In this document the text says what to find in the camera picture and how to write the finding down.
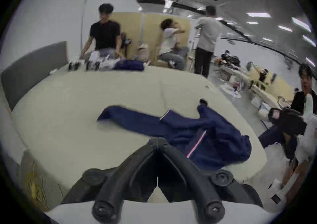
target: blue clothing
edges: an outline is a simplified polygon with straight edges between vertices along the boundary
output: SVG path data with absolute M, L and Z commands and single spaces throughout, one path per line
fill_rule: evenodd
M 144 66 L 142 61 L 120 60 L 114 65 L 113 70 L 144 71 Z
M 121 106 L 109 106 L 97 121 L 111 119 L 127 130 L 163 137 L 201 170 L 217 170 L 246 161 L 251 154 L 249 136 L 242 136 L 231 123 L 204 104 L 199 119 L 185 118 L 169 110 L 159 118 Z

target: gray cushion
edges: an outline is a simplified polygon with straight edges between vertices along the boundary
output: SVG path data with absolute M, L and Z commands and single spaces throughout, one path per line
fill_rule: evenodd
M 63 41 L 30 52 L 6 68 L 1 74 L 1 82 L 10 109 L 13 110 L 21 97 L 51 70 L 67 63 L 66 41 Z

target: table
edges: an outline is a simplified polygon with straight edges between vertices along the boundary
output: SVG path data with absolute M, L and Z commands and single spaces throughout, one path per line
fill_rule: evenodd
M 104 108 L 123 105 L 156 116 L 172 109 L 199 118 L 201 98 L 250 136 L 250 158 L 226 167 L 236 180 L 245 181 L 266 163 L 264 149 L 232 103 L 201 75 L 150 66 L 143 72 L 84 67 L 69 72 L 65 66 L 20 99 L 12 120 L 34 159 L 69 189 L 85 170 L 118 166 L 149 139 L 109 121 L 97 123 Z

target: white stripe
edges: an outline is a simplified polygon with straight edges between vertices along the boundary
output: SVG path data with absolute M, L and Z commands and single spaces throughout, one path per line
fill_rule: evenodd
M 160 120 L 161 120 L 163 117 L 165 117 L 165 116 L 168 114 L 169 111 L 170 111 L 170 110 L 168 110 L 168 111 L 160 118 Z

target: gray pants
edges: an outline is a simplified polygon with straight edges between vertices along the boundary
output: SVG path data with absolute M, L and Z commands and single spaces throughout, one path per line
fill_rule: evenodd
M 179 50 L 163 53 L 158 58 L 166 62 L 173 61 L 175 62 L 175 69 L 184 70 L 187 52 L 188 48 L 185 47 Z
M 108 54 L 111 54 L 109 56 L 109 59 L 116 59 L 114 53 L 116 51 L 116 49 L 113 49 L 113 48 L 104 48 L 104 49 L 100 49 L 100 50 L 96 50 L 98 52 L 100 52 L 100 57 L 103 58 L 103 57 L 106 57 Z M 91 51 L 91 52 L 86 52 L 85 55 L 84 55 L 84 60 L 85 62 L 87 62 L 92 54 L 92 52 L 94 51 Z

